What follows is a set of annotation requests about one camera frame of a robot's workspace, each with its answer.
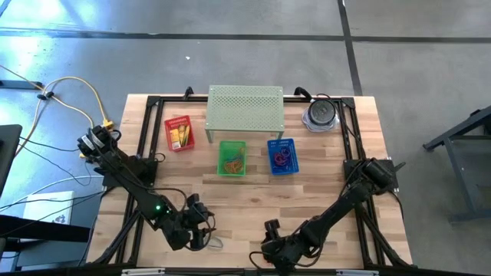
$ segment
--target red box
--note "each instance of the red box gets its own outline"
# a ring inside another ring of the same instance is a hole
[[[194,135],[193,135],[193,128],[191,127],[191,119],[189,116],[182,116],[182,117],[177,117],[173,118],[170,120],[165,120],[164,123],[166,124],[166,136],[167,136],[167,145],[169,146],[169,150],[173,152],[179,152],[181,150],[189,150],[194,147]],[[170,131],[178,128],[181,125],[189,126],[189,136],[188,136],[188,143],[187,146],[181,146],[178,149],[173,149],[172,148],[172,143],[170,141]]]

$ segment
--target concrete floor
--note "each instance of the concrete floor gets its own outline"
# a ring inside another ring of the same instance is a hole
[[[351,33],[360,36],[490,37],[491,2],[480,0],[345,0]],[[12,0],[0,28],[190,34],[342,35],[335,0]],[[101,93],[109,117],[120,122],[129,93],[183,93],[210,84],[297,86],[315,93],[353,95],[343,41],[137,40],[0,37],[0,64],[47,83],[83,77]],[[447,153],[421,145],[491,103],[489,44],[354,43],[364,95],[375,96],[387,150],[406,161],[399,175],[407,237],[422,268],[489,274],[491,220],[450,225],[465,210]],[[0,71],[0,79],[15,79]],[[92,93],[67,82],[60,97],[101,115]],[[37,99],[28,91],[0,90],[0,124],[20,123],[26,135]],[[88,127],[79,114],[49,103],[34,141],[75,148]],[[29,146],[76,176],[87,175],[76,153]],[[69,177],[24,151],[16,158],[0,205]],[[65,182],[47,191],[96,192]],[[74,207],[72,222],[90,226],[98,199]],[[23,206],[8,215],[21,215]],[[46,255],[42,252],[56,252]],[[20,265],[78,261],[84,245],[50,242],[23,252]],[[2,261],[5,269],[7,260]]]

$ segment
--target wooden tabletop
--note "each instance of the wooden tabletop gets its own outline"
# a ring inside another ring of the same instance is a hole
[[[130,94],[124,109],[119,147],[128,155],[135,154],[140,137],[145,94]],[[369,157],[387,157],[384,136],[373,97],[355,97],[358,122],[364,149]],[[165,103],[163,120],[189,115],[196,141],[195,148],[171,153],[167,148],[165,129],[161,126],[158,153],[166,155],[159,164],[156,187],[175,187],[188,195],[197,192],[202,202],[216,214],[217,231],[213,235],[223,243],[222,249],[205,248],[191,252],[172,251],[161,231],[145,224],[141,238],[139,266],[189,268],[251,268],[249,252],[260,249],[265,237],[264,222],[278,219],[281,235],[291,234],[304,220],[321,214],[338,197],[344,185],[342,162],[345,159],[341,129],[327,133],[311,133],[302,124],[301,115],[307,103],[285,103],[284,138],[293,138],[297,150],[300,173],[273,176],[270,173],[266,141],[274,133],[218,132],[209,144],[204,130],[206,103]],[[145,153],[150,146],[150,127]],[[247,142],[247,164],[244,177],[216,175],[220,140]],[[175,192],[165,192],[176,206],[183,198]],[[116,188],[101,203],[99,216],[88,254],[88,261],[99,257],[120,230],[127,192]],[[381,232],[406,262],[411,263],[404,224],[396,200],[385,194],[374,197]],[[126,258],[133,241],[129,234]],[[373,239],[368,235],[371,257],[375,260]],[[262,267],[271,267],[256,255]],[[362,268],[360,245],[351,212],[329,232],[324,251],[313,268]]]

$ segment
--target plastic basket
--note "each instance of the plastic basket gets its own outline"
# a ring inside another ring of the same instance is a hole
[[[244,176],[246,174],[246,154],[246,142],[244,141],[220,142],[216,173],[219,176]]]
[[[165,122],[166,125],[166,136],[167,136],[167,145],[169,146],[169,150],[173,152],[179,152],[181,150],[189,150],[194,147],[194,135],[193,135],[193,128],[191,127],[191,119],[189,116],[181,116],[177,118],[173,118],[170,120],[166,120]],[[185,146],[181,146],[179,148],[174,149],[172,147],[172,141],[170,139],[170,131],[175,130],[181,125],[189,126],[189,136],[188,136],[188,141]]]
[[[271,173],[275,176],[285,175],[290,173],[298,173],[297,153],[295,151],[295,143],[293,139],[269,140],[268,141],[269,165]]]

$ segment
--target white cable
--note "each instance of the white cable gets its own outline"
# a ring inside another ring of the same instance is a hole
[[[314,123],[312,123],[310,121],[310,119],[308,118],[308,108],[304,111],[304,113],[302,114],[302,122],[304,123],[304,125],[307,127],[308,130],[310,130],[311,132],[324,132],[324,131],[329,131],[329,130],[332,130],[333,128],[335,128],[338,123],[339,123],[339,117],[338,117],[338,113],[336,113],[334,115],[334,119],[331,121],[330,124],[327,124],[325,126],[318,126]]]
[[[30,193],[30,194],[28,194],[28,195],[24,196],[24,197],[22,197],[22,198],[20,198],[20,199],[18,199],[18,200],[16,200],[16,201],[14,201],[12,204],[15,204],[15,203],[17,203],[17,202],[20,202],[20,201],[22,201],[22,200],[26,199],[28,196],[34,195],[34,194],[36,194],[36,193],[38,193],[38,192],[40,192],[40,191],[42,191],[42,190],[44,190],[44,189],[46,189],[46,188],[51,187],[51,186],[53,186],[53,185],[56,185],[56,184],[58,184],[58,183],[62,183],[62,182],[69,181],[69,180],[73,180],[74,178],[75,178],[75,179],[86,179],[86,178],[91,178],[91,177],[92,177],[92,178],[103,178],[103,176],[76,176],[76,177],[70,177],[70,178],[66,178],[66,179],[58,180],[58,181],[55,181],[55,182],[53,182],[53,183],[49,183],[49,184],[47,184],[46,186],[44,186],[44,187],[42,187],[42,188],[40,188],[40,189],[38,189],[38,190],[36,190],[36,191],[34,191],[34,192],[32,192],[32,193]],[[3,209],[0,209],[0,212],[4,212],[6,209],[9,209],[10,207],[5,207],[5,208],[3,208]]]

